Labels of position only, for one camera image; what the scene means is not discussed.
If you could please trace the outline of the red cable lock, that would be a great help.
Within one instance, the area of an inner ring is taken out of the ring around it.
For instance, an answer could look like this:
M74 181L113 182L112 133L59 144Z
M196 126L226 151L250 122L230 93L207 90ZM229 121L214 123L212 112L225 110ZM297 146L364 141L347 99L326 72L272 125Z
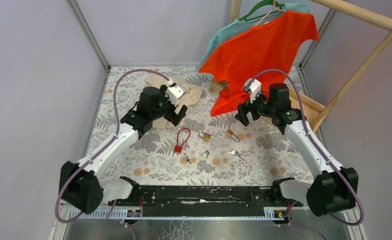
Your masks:
M181 137L181 135L185 132L187 133L187 137ZM180 154L182 152L184 145L188 142L190 137L191 137L191 130L189 128L185 127L180 129L177 133L176 145L174 147L173 152Z

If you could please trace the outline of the brass padlock with keys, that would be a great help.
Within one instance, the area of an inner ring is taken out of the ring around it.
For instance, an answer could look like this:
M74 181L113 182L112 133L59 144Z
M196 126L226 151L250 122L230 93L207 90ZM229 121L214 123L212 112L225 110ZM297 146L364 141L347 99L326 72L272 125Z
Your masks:
M226 136L227 137L229 137L232 141L234 141L234 142L237 142L237 143L239 143L240 142L240 139L234 134L234 132L233 131L231 131L231 130L228 130L227 132L226 132Z

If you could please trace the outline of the silver keys of red lock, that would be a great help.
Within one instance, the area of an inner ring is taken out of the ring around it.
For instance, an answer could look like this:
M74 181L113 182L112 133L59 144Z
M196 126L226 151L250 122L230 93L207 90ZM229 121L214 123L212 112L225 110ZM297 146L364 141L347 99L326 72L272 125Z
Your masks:
M190 160L190 157L187 154L184 154L186 161L191 165L192 162Z

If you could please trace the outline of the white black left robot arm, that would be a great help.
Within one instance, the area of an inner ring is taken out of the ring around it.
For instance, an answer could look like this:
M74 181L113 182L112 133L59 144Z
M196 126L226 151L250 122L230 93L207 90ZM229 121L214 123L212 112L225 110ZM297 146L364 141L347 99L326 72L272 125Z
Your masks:
M138 190L128 180L101 181L108 167L142 136L157 119L177 126L185 117L187 106L177 112L186 94L180 84L145 87L139 101L121 119L116 131L101 146L76 163L66 162L60 172L59 197L82 213L90 214L101 204L121 199L131 206L139 199Z

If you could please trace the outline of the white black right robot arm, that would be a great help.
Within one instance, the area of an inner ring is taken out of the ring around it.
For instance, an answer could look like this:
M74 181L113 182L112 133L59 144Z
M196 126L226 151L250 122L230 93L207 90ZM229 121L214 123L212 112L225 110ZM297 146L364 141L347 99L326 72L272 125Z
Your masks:
M318 217L354 208L359 181L357 172L352 167L343 167L319 142L302 109L292 107L287 85L270 85L266 96L261 83L250 79L242 90L250 96L238 105L235 118L245 126L249 124L248 113L253 120L270 118L272 124L294 145L314 178L312 184L292 178L274 181L270 193L272 203L283 206L289 200L299 201L307 204Z

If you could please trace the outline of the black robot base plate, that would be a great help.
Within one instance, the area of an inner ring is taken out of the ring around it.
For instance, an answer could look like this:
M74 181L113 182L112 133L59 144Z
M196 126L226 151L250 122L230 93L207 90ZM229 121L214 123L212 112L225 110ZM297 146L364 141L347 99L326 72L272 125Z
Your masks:
M197 185L140 185L131 180L131 193L126 198L108 204L133 209L186 208L187 206L248 209L272 208L287 210L293 203L273 186L197 186Z

